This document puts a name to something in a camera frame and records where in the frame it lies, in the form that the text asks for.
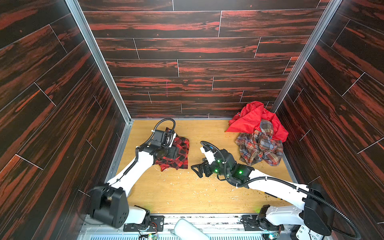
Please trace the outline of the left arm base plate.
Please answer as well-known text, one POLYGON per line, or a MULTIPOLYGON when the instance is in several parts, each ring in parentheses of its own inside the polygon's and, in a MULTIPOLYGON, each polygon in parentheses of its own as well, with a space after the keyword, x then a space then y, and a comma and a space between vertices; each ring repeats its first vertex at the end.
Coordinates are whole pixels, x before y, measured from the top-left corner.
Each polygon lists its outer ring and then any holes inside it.
POLYGON ((145 217, 141 224, 124 224, 124 232, 149 232, 157 233, 164 230, 165 216, 150 215, 145 217))

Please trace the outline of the red black checkered cloth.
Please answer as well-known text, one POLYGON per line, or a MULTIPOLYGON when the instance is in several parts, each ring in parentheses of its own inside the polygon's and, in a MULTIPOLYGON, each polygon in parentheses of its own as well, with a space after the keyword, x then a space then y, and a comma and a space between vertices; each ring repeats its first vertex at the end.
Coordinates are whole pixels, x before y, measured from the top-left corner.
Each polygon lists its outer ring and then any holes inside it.
POLYGON ((189 149, 189 139, 176 135, 170 151, 165 157, 157 159, 155 164, 160 166, 162 172, 168 168, 187 169, 189 149))

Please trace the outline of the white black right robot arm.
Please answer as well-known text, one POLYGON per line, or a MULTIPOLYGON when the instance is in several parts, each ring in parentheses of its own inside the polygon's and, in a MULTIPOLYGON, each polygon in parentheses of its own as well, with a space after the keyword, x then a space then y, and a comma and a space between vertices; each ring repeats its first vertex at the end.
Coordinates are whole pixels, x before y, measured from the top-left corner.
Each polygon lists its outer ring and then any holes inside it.
POLYGON ((292 225, 293 240, 322 240, 338 232, 353 240, 361 239, 356 225, 327 199, 322 186, 290 183, 271 177, 250 166, 239 164, 226 150, 201 148, 203 162, 191 169, 200 177, 223 176, 223 181, 236 188, 261 191, 282 199, 290 206, 264 205, 256 216, 243 219, 250 227, 268 231, 266 240, 278 238, 284 225, 292 225))

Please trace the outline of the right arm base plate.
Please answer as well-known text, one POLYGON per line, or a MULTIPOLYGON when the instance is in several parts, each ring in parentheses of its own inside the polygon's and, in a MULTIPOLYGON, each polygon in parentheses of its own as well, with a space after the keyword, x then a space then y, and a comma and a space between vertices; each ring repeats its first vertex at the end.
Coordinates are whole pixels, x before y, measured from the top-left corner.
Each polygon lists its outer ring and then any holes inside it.
POLYGON ((281 232, 285 228, 283 225, 275 226, 264 217, 258 215, 242 215, 240 222, 243 224, 245 231, 272 231, 281 232))

